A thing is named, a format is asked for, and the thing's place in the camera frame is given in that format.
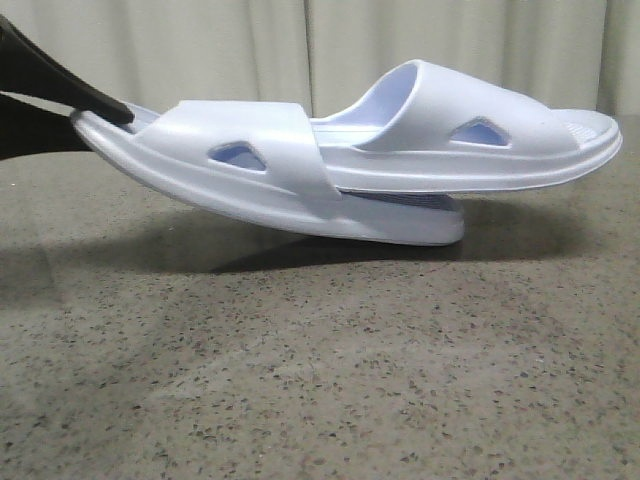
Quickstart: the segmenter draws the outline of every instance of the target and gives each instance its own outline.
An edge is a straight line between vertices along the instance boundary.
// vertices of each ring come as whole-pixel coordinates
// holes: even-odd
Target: white slide sandal
[[[419,60],[320,119],[291,103],[129,108],[126,126],[89,111],[72,123],[94,151],[162,193],[273,228],[414,245],[462,238],[461,208],[446,193],[568,182],[622,143],[606,115],[550,110]]]

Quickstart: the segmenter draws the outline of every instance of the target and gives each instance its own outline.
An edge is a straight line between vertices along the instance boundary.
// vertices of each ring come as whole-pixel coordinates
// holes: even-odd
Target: curtain fold
[[[181,99],[324,115],[411,58],[552,107],[640,114],[638,0],[0,0],[74,73],[163,111]]]

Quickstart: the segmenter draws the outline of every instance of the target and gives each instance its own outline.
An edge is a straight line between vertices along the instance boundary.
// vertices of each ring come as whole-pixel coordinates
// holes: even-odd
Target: speckled stone surface
[[[0,163],[0,478],[640,478],[640,119],[446,248]]]

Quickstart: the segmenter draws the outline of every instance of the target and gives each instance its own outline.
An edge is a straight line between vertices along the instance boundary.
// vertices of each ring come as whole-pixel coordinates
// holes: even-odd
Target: white curtain
[[[165,110],[181,99],[353,102],[411,59],[553,107],[640,114],[640,0],[0,0],[84,80]]]

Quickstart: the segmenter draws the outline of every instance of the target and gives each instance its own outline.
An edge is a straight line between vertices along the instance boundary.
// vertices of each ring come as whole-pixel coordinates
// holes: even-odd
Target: black object
[[[0,90],[63,103],[78,110],[89,110],[115,124],[131,123],[134,118],[126,105],[80,80],[2,15]],[[0,116],[5,115],[4,111],[0,111]]]
[[[64,115],[0,95],[0,160],[46,152],[91,151]]]

